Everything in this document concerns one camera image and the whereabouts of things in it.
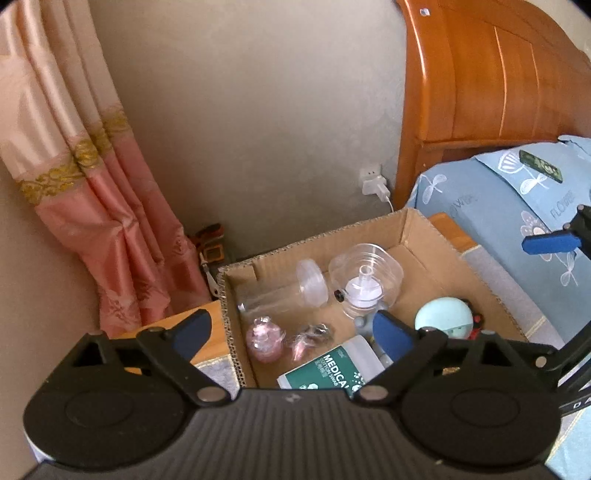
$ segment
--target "white flower print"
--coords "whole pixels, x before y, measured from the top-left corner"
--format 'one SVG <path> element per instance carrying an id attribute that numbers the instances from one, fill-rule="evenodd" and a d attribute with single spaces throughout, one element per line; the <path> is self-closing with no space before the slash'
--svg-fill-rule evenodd
<path id="1" fill-rule="evenodd" d="M 439 190 L 437 188 L 437 185 L 440 183 L 443 183 L 444 181 L 447 181 L 447 177 L 441 173 L 438 175 L 435 175 L 433 177 L 433 181 L 431 181 L 429 177 L 427 177 L 426 175 L 424 175 L 422 173 L 421 173 L 419 179 L 427 179 L 427 181 L 429 182 L 429 185 L 423 191 L 423 203 L 425 205 L 428 204 L 429 201 L 431 200 L 431 197 L 433 195 L 433 190 L 437 190 L 439 193 L 443 193 L 441 190 Z"/>
<path id="2" fill-rule="evenodd" d="M 571 278 L 573 279 L 574 284 L 579 286 L 577 279 L 573 275 L 574 259 L 574 252 L 569 252 L 566 254 L 566 264 L 564 264 L 564 262 L 560 260 L 563 263 L 563 265 L 567 268 L 567 271 L 560 276 L 560 283 L 562 283 L 563 287 L 566 287 L 569 284 Z"/>
<path id="3" fill-rule="evenodd" d="M 519 161 L 519 157 L 516 153 L 512 150 L 508 150 L 501 156 L 497 168 L 504 173 L 513 174 L 523 170 L 524 167 L 525 165 Z"/>
<path id="4" fill-rule="evenodd" d="M 524 237 L 530 235 L 543 235 L 544 233 L 550 233 L 548 228 L 542 223 L 542 221 L 533 216 L 528 212 L 521 212 L 521 218 L 525 222 L 525 225 L 521 226 L 521 235 Z M 566 254 L 566 260 L 562 260 L 558 254 L 541 254 L 540 255 L 545 262 L 549 262 L 552 260 L 553 257 L 562 263 L 566 267 L 566 272 L 564 272 L 560 276 L 560 283 L 563 287 L 569 285 L 570 280 L 572 279 L 574 284 L 579 286 L 579 282 L 574 277 L 573 270 L 574 270 L 574 261 L 577 258 L 575 252 L 568 252 Z"/>
<path id="5" fill-rule="evenodd" d="M 550 233 L 550 230 L 548 230 L 542 221 L 529 212 L 521 212 L 521 218 L 525 222 L 525 225 L 521 226 L 521 235 L 523 235 L 524 238 L 530 235 L 544 235 L 545 233 Z M 540 256 L 545 262 L 552 260 L 552 254 L 541 254 Z"/>
<path id="6" fill-rule="evenodd" d="M 497 169 L 503 173 L 509 173 L 509 174 L 514 174 L 514 173 L 517 173 L 521 170 L 525 170 L 529 174 L 530 178 L 522 181 L 521 186 L 519 187 L 519 191 L 521 192 L 522 195 L 526 195 L 529 192 L 531 192 L 531 190 L 536 185 L 540 185 L 541 187 L 548 190 L 548 187 L 546 185 L 544 185 L 544 183 L 543 183 L 544 181 L 548 180 L 548 177 L 546 175 L 544 175 L 543 173 L 538 173 L 538 176 L 534 177 L 532 172 L 530 172 L 525 167 L 525 165 L 523 165 L 523 163 L 521 163 L 517 154 L 515 152 L 513 152 L 512 150 L 509 150 L 509 151 L 503 153 L 503 155 L 501 156 L 501 158 L 499 160 L 499 165 L 497 166 Z"/>

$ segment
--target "pink curtain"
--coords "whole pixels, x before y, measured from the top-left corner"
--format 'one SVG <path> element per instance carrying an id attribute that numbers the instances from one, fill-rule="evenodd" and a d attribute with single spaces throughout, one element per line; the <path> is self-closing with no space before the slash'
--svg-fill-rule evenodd
<path id="1" fill-rule="evenodd" d="M 87 0 L 20 0 L 0 17 L 0 157 L 95 278 L 108 335 L 210 300 L 119 103 Z"/>

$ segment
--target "blue pillow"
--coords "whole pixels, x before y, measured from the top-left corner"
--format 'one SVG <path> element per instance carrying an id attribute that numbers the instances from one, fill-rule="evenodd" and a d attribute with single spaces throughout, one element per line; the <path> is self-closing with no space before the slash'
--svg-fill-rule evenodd
<path id="1" fill-rule="evenodd" d="M 591 138 L 560 135 L 558 140 L 574 149 L 577 153 L 582 154 L 585 160 L 591 161 Z"/>
<path id="2" fill-rule="evenodd" d="M 521 163 L 520 150 L 558 167 L 563 182 Z M 509 183 L 551 230 L 559 230 L 570 222 L 577 213 L 577 205 L 591 202 L 591 157 L 569 145 L 541 142 L 475 158 Z"/>

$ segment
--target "orange wooden furniture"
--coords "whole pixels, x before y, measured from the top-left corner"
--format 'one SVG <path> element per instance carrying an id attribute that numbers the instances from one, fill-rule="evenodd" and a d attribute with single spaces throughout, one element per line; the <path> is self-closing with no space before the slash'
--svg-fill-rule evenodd
<path id="1" fill-rule="evenodd" d="M 431 215 L 429 221 L 437 230 L 439 230 L 440 234 L 447 238 L 447 240 L 453 245 L 453 248 L 460 253 L 464 253 L 478 245 L 472 240 L 470 235 L 462 230 L 460 226 L 444 212 Z"/>
<path id="2" fill-rule="evenodd" d="M 591 62 L 525 0 L 397 0 L 407 25 L 394 205 L 417 176 L 483 151 L 591 137 Z"/>

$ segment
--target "green packet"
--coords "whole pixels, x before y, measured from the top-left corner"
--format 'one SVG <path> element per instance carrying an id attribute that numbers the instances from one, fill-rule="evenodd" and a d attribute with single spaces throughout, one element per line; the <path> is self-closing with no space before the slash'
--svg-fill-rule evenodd
<path id="1" fill-rule="evenodd" d="M 281 388 L 344 388 L 353 395 L 384 370 L 367 341 L 357 335 L 342 345 L 294 368 L 277 379 Z"/>
<path id="2" fill-rule="evenodd" d="M 552 165 L 549 161 L 542 160 L 540 157 L 536 157 L 525 150 L 519 150 L 519 160 L 523 165 L 527 165 L 535 171 L 545 174 L 558 183 L 564 182 L 560 169 L 557 166 Z"/>

